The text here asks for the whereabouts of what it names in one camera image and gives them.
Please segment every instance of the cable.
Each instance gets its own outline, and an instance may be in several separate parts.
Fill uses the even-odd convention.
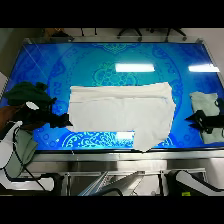
[[[16,141],[16,131],[19,129],[19,127],[17,127],[14,132],[13,132],[13,142],[17,142]],[[15,144],[13,144],[13,151],[15,152],[16,154],[16,157],[18,158],[20,164],[22,165],[23,169],[26,170],[27,173],[29,173],[29,175],[37,182],[38,185],[40,185],[40,187],[46,191],[46,189],[43,187],[43,185],[33,176],[33,174],[25,167],[25,165],[23,164],[22,160],[20,159],[17,151],[16,151],[16,146]]]

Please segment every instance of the gray cloth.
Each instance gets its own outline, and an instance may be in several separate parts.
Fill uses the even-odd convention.
[[[194,92],[190,94],[192,107],[194,113],[197,110],[203,110],[206,116],[219,115],[219,108],[215,105],[215,101],[218,98],[216,93],[205,94],[201,92]],[[201,133],[202,140],[205,144],[213,142],[224,142],[222,137],[222,128],[214,128],[212,134],[206,132]]]
[[[27,164],[31,161],[36,147],[37,142],[33,140],[32,134],[24,130],[19,130],[16,135],[16,151],[23,164]],[[6,173],[11,178],[16,178],[20,175],[23,170],[21,163],[19,162],[15,152],[13,152],[8,164],[5,167]]]

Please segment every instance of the blue table surface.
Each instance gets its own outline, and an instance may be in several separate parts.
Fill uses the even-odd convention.
[[[116,73],[115,63],[150,63],[154,72]],[[192,114],[189,94],[217,93],[224,97],[217,73],[190,72],[188,66],[211,64],[202,44],[184,43],[60,43],[32,44],[21,48],[5,91],[22,81],[43,82],[47,93],[57,97],[53,112],[68,110],[70,86],[125,86],[169,82],[176,103],[169,137],[155,146],[187,150],[195,147],[217,147],[224,143],[203,144],[199,132],[184,119]],[[2,99],[0,106],[7,105]],[[51,129],[46,124],[34,131],[39,150],[127,149],[132,139],[117,138],[116,132],[70,132]]]

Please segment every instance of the blue patterned tablecloth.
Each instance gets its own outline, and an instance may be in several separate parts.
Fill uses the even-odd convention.
[[[115,63],[150,63],[155,72],[116,73]],[[203,144],[197,130],[184,119],[192,114],[189,93],[218,93],[224,97],[217,73],[189,72],[189,65],[211,64],[202,44],[184,43],[60,43],[24,45],[6,91],[29,81],[48,85],[47,93],[57,97],[53,112],[67,112],[70,86],[123,86],[169,82],[176,110],[169,137],[156,148],[216,147]],[[0,106],[7,105],[2,99]],[[78,132],[51,129],[46,124],[34,131],[41,150],[130,149],[132,139],[117,138],[116,132]]]

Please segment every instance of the table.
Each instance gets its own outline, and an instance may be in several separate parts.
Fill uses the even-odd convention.
[[[91,41],[91,38],[80,37],[66,43],[31,41],[23,44],[5,91],[22,81],[46,83],[47,93],[58,99],[53,112],[60,115],[67,112],[70,86],[169,82],[176,103],[174,121],[169,137],[152,151],[214,150],[223,147],[224,142],[203,144],[198,131],[190,128],[184,120],[193,113],[189,97],[191,92],[216,92],[219,97],[224,97],[219,73],[190,72],[188,69],[191,65],[214,64],[205,43],[199,39],[196,42],[167,43],[145,41],[144,37],[142,42],[136,42],[137,38],[136,41],[125,41],[125,38],[119,41],[107,41],[107,38],[96,41],[97,38],[94,38]],[[150,63],[155,71],[116,73],[115,63]],[[7,102],[2,99],[0,106],[5,105]],[[49,124],[35,130],[34,139],[38,142],[38,150],[51,153],[86,149],[130,152],[133,144],[133,139],[118,140],[116,132],[72,133],[66,128],[51,129]]]

